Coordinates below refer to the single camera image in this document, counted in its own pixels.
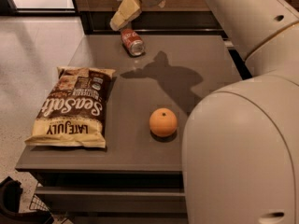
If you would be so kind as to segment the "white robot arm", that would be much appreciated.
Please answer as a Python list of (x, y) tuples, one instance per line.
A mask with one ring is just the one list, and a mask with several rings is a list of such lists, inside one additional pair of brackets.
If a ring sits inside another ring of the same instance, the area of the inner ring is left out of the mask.
[(299, 224), (298, 13), (284, 0), (205, 0), (251, 71), (184, 128), (189, 224)]

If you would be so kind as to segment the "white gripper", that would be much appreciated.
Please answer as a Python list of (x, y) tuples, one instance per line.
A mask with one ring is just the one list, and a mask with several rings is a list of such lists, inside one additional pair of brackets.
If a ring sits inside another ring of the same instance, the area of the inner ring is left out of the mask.
[(122, 0), (118, 10), (110, 20), (113, 31), (119, 31), (141, 14), (141, 4), (145, 7), (159, 6), (165, 0)]

